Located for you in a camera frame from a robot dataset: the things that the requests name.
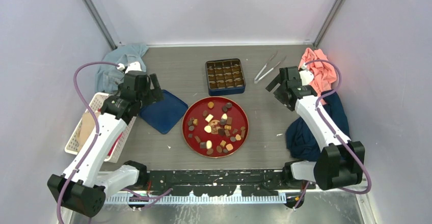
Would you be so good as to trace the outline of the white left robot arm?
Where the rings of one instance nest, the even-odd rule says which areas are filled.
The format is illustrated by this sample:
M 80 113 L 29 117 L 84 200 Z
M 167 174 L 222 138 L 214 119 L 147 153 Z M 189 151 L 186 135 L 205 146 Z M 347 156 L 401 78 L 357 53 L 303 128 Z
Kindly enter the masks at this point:
M 47 186 L 58 207 L 94 217 L 110 196 L 133 186 L 144 189 L 149 182 L 147 167 L 129 160 L 104 177 L 98 173 L 112 146 L 143 107 L 164 99 L 157 75 L 129 71 L 120 94 L 108 96 L 88 139 L 73 163 L 61 175 L 51 175 Z

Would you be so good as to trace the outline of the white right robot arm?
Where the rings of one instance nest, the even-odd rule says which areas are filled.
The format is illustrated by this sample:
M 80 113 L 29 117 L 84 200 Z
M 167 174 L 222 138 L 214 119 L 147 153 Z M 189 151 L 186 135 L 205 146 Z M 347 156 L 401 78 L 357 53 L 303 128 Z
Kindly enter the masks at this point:
M 307 124 L 320 149 L 316 161 L 287 163 L 283 174 L 284 185 L 297 188 L 303 180 L 316 183 L 320 189 L 349 188 L 366 180 L 371 189 L 371 178 L 364 166 L 365 148 L 353 142 L 328 115 L 315 90 L 302 83 L 298 67 L 286 67 L 267 85 L 275 98 L 290 111 L 295 111 Z

